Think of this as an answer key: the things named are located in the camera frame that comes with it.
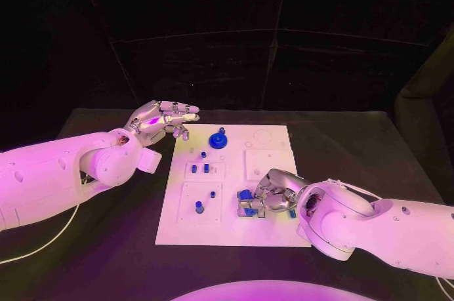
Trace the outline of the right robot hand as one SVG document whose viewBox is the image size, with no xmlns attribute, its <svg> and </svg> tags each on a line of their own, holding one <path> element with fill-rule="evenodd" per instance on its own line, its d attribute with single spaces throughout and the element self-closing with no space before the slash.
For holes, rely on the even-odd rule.
<svg viewBox="0 0 454 301">
<path fill-rule="evenodd" d="M 289 212 L 289 217 L 295 218 L 298 198 L 309 184 L 288 171 L 271 169 L 255 190 L 237 192 L 237 216 L 265 218 L 266 212 Z"/>
</svg>

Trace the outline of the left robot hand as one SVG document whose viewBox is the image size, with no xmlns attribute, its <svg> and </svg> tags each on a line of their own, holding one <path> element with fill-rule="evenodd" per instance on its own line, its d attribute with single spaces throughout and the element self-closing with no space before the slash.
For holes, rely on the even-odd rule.
<svg viewBox="0 0 454 301">
<path fill-rule="evenodd" d="M 137 138 L 142 147 L 155 144 L 167 133 L 188 140 L 184 123 L 198 120 L 198 108 L 171 101 L 149 101 L 131 114 L 122 127 Z"/>
</svg>

